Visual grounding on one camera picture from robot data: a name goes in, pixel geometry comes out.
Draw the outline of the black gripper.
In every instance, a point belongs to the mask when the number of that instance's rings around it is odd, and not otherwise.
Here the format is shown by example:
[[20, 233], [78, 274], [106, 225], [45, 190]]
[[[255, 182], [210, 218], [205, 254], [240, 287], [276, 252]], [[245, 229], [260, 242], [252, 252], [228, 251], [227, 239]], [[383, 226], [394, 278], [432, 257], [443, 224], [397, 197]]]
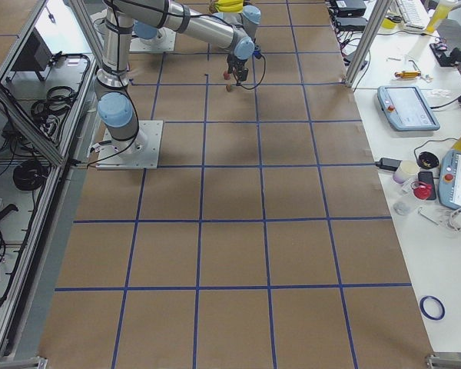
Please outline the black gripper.
[[227, 55], [227, 70], [229, 74], [229, 79], [232, 75], [238, 75], [238, 81], [244, 82], [247, 80], [248, 68], [245, 65], [246, 60], [241, 60], [233, 54]]

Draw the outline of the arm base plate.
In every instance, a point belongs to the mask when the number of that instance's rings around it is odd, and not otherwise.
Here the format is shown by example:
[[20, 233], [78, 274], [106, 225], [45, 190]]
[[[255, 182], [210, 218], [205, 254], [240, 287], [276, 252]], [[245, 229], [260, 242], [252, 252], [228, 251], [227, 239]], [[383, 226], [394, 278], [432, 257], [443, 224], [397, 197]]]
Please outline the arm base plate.
[[131, 53], [172, 52], [175, 46], [176, 32], [169, 28], [154, 28], [141, 23], [134, 26], [131, 39]]
[[141, 120], [134, 143], [112, 141], [108, 130], [104, 131], [102, 145], [95, 167], [98, 170], [138, 170], [158, 167], [163, 121]]

